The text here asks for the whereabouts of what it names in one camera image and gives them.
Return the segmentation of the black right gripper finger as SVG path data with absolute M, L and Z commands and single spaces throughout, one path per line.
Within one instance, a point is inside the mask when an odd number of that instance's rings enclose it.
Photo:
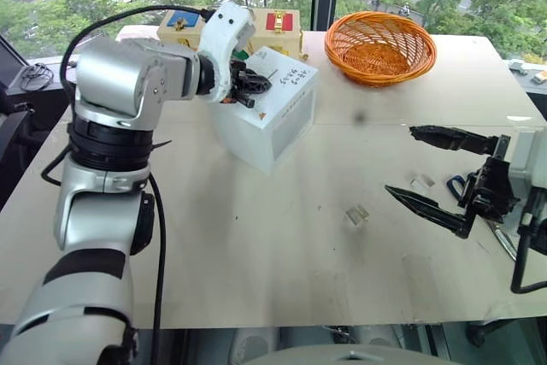
M 458 238 L 468 238 L 474 216 L 467 217 L 441 209 L 437 202 L 413 191 L 385 185 L 385 189 L 399 203 L 419 217 L 448 229 Z
M 492 155 L 499 137 L 482 136 L 455 127 L 412 126 L 412 137 L 443 150 L 465 150 L 478 155 Z

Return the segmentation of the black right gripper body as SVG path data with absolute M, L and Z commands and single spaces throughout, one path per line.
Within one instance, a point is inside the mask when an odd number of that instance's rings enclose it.
M 474 213 L 488 221 L 503 223 L 504 217 L 520 201 L 513 193 L 509 163 L 504 160 L 509 142 L 507 135 L 498 137 L 483 166 L 467 177 L 458 201 L 458 206 L 466 210 L 466 216 Z

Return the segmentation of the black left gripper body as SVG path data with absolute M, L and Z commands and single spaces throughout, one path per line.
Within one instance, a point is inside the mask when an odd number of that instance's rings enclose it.
M 231 88 L 228 96 L 235 100 L 249 99 L 249 79 L 244 61 L 232 59 L 230 61 Z

